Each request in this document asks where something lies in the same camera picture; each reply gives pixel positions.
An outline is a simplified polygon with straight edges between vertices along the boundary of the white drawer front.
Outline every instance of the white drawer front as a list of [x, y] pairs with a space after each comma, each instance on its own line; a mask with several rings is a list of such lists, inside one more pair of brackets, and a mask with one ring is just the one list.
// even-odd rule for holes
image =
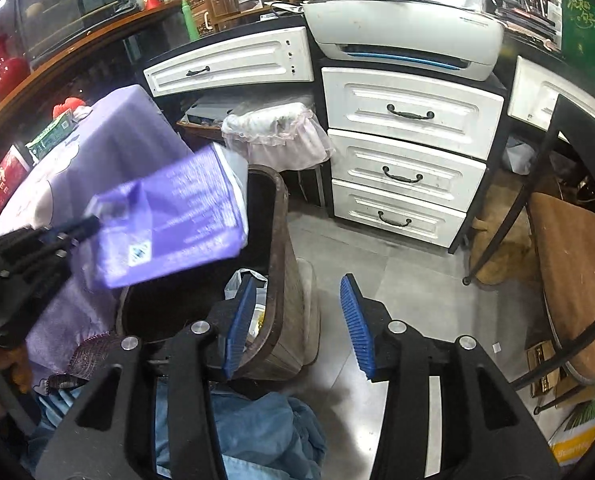
[[574, 102], [595, 118], [595, 98], [550, 70], [522, 57], [517, 57], [509, 115], [548, 129], [559, 94]]
[[333, 207], [335, 216], [442, 247], [450, 246], [466, 218], [448, 207], [337, 179], [333, 179]]
[[486, 164], [402, 140], [329, 130], [333, 178], [467, 211]]
[[147, 68], [144, 75], [155, 97], [216, 86], [313, 80], [305, 27], [203, 46]]
[[[482, 160], [504, 102], [465, 85], [382, 70], [325, 67], [322, 78], [330, 127], [413, 140]], [[421, 119], [429, 112], [433, 118]]]

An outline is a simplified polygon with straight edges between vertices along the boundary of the printer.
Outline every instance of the printer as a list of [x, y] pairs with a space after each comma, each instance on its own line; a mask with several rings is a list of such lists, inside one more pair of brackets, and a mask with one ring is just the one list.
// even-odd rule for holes
[[483, 81], [503, 39], [494, 17], [428, 0], [307, 0], [315, 41], [331, 59], [393, 63]]

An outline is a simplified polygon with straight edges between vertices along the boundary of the purple plastic bag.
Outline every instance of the purple plastic bag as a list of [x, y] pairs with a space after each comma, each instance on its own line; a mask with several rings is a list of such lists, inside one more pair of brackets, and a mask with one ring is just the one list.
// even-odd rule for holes
[[98, 282], [133, 285], [238, 256], [248, 238], [247, 162], [218, 144], [95, 196], [86, 213]]

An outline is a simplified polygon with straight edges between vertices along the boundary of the brown trash can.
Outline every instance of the brown trash can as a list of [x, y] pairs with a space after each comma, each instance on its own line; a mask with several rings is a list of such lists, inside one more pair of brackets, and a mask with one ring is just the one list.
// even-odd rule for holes
[[205, 319], [224, 299], [236, 270], [253, 269], [269, 280], [264, 323], [243, 352], [236, 377], [288, 380], [301, 370], [305, 353], [303, 289], [287, 226], [289, 193], [279, 173], [250, 166], [247, 196], [249, 237], [239, 256], [127, 287], [117, 330], [146, 342], [171, 337]]

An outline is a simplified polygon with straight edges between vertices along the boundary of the red glass vase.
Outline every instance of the red glass vase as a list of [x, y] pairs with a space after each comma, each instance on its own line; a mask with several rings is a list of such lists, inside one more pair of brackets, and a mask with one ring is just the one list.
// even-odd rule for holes
[[7, 39], [6, 34], [0, 34], [0, 101], [31, 74], [25, 59], [9, 56], [6, 49]]

